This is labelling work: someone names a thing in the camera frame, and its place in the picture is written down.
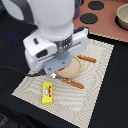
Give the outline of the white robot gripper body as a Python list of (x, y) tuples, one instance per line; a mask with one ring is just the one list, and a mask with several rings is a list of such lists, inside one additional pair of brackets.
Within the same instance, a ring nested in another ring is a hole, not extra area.
[(89, 29), (78, 28), (73, 33), (71, 20), (60, 23), (37, 21), (38, 29), (24, 39), (25, 57), (35, 76), (47, 75), (67, 67), (72, 56), (85, 50)]

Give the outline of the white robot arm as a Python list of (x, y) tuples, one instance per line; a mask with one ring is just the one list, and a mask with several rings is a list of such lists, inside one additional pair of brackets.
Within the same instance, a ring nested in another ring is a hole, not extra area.
[(72, 56), (85, 50), (88, 29), (74, 33), (75, 0), (2, 0), (15, 19), (37, 29), (23, 40), (32, 74), (48, 75), (65, 68)]

